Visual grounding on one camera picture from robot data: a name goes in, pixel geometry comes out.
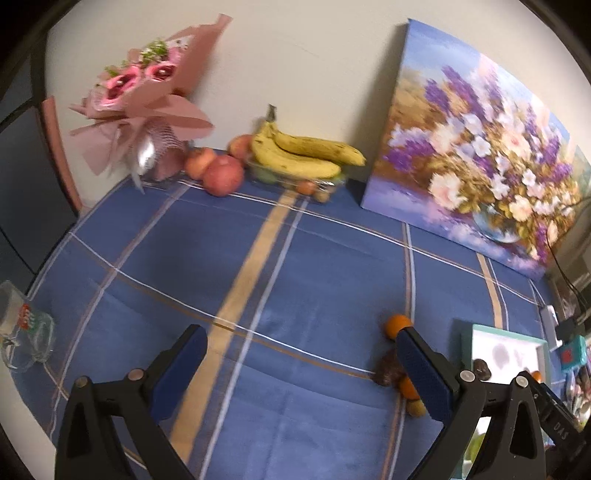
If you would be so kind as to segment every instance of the plaid tablecloth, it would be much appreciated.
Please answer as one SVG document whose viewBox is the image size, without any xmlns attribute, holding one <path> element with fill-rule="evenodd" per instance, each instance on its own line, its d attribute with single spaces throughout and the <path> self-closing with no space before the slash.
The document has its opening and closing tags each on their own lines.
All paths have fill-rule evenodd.
<svg viewBox="0 0 591 480">
<path fill-rule="evenodd" d="M 191 323 L 209 350 L 161 424 L 198 479 L 405 479 L 440 430 L 368 377 L 406 313 L 459 364 L 459 329 L 543 338 L 546 285 L 458 244 L 361 209 L 342 189 L 317 205 L 245 183 L 116 187 L 64 238 L 31 290 L 57 320 L 46 365 L 14 375 L 55 443 L 73 381 L 147 367 Z M 553 379 L 560 365 L 552 355 Z M 126 454 L 149 478 L 123 425 Z"/>
</svg>

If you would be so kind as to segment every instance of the orange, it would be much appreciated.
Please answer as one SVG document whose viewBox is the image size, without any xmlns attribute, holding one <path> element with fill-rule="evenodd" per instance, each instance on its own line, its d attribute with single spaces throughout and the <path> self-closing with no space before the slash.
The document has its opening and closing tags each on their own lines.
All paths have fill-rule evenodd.
<svg viewBox="0 0 591 480">
<path fill-rule="evenodd" d="M 400 383 L 398 384 L 398 389 L 404 398 L 407 400 L 420 400 L 421 397 L 418 396 L 417 389 L 414 388 L 413 383 L 410 381 L 410 378 L 404 377 Z"/>
<path fill-rule="evenodd" d="M 394 340 L 400 330 L 404 327 L 412 327 L 413 323 L 408 317 L 400 315 L 399 313 L 392 315 L 389 320 L 384 323 L 384 331 L 386 335 Z"/>
</svg>

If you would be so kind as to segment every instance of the banana bunch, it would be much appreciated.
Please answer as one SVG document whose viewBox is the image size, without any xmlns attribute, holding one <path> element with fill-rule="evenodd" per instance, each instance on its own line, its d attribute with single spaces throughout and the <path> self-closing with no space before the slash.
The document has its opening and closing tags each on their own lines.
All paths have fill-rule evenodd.
<svg viewBox="0 0 591 480">
<path fill-rule="evenodd" d="M 278 173 L 305 179 L 331 179 L 340 173 L 336 163 L 361 166 L 365 157 L 350 145 L 311 137 L 293 137 L 275 124 L 276 108 L 269 105 L 267 120 L 252 139 L 257 161 Z"/>
</svg>

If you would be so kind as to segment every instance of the flower painting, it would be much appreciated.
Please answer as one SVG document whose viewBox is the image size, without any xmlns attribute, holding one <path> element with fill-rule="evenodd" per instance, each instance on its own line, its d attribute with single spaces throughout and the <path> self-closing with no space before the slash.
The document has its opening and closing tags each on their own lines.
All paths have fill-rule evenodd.
<svg viewBox="0 0 591 480">
<path fill-rule="evenodd" d="M 410 21 L 364 208 L 540 278 L 590 176 L 564 126 L 521 82 Z"/>
</svg>

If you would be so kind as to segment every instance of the glass cup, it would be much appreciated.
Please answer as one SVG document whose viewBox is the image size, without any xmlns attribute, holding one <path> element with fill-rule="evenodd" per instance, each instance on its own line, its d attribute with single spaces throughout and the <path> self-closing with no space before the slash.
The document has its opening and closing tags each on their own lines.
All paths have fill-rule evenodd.
<svg viewBox="0 0 591 480">
<path fill-rule="evenodd" d="M 46 362 L 53 351 L 55 322 L 35 308 L 9 280 L 0 284 L 0 355 L 13 372 Z"/>
</svg>

